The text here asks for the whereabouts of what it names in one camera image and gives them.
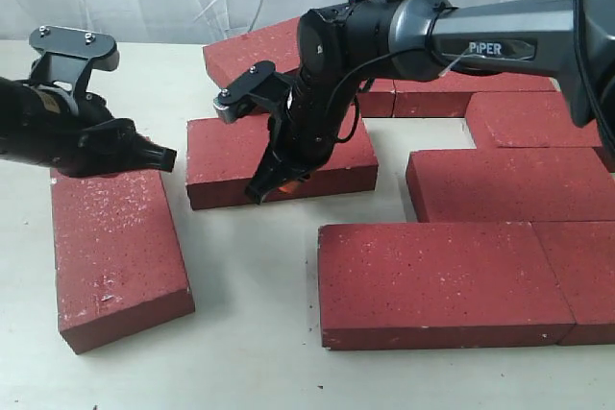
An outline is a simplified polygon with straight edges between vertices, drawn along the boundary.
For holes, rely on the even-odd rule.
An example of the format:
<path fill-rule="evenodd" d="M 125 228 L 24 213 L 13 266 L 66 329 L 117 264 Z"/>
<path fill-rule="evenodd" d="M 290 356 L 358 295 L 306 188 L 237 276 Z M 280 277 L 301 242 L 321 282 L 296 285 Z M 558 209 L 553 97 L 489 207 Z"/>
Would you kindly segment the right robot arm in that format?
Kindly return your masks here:
<path fill-rule="evenodd" d="M 304 181 L 327 163 L 363 82 L 431 82 L 447 72 L 556 80 L 575 126 L 614 148 L 614 0 L 364 0 L 312 9 L 297 28 L 300 65 L 274 100 L 269 143 L 247 197 Z"/>

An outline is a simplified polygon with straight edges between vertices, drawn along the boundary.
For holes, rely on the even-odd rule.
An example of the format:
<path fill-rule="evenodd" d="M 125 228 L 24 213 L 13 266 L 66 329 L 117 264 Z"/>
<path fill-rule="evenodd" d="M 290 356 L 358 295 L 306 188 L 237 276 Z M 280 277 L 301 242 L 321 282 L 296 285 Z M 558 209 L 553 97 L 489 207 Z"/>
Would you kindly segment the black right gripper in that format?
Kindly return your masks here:
<path fill-rule="evenodd" d="M 260 205 L 276 189 L 293 194 L 303 177 L 329 161 L 357 91 L 358 78 L 344 71 L 317 74 L 299 66 L 282 112 L 270 123 L 268 148 L 245 187 L 252 203 Z"/>

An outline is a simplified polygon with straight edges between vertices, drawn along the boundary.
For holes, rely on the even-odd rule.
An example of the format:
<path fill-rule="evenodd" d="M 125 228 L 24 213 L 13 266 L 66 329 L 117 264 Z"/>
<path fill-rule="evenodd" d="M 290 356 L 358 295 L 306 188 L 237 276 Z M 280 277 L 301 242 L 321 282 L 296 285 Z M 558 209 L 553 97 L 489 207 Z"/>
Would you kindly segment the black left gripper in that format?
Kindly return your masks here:
<path fill-rule="evenodd" d="M 136 170 L 171 173 L 177 151 L 136 135 L 98 96 L 74 100 L 57 86 L 1 80 L 1 158 L 71 178 Z"/>

